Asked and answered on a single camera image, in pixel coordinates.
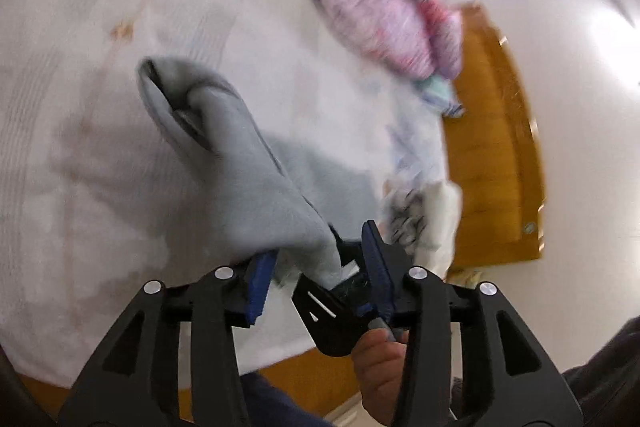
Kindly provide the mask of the person's right hand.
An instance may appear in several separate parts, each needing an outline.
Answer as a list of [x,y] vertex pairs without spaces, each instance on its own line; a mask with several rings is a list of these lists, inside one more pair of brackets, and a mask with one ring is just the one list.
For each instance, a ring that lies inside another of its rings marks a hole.
[[404,373],[408,332],[400,340],[386,329],[371,329],[352,349],[352,365],[364,409],[380,424],[392,425]]

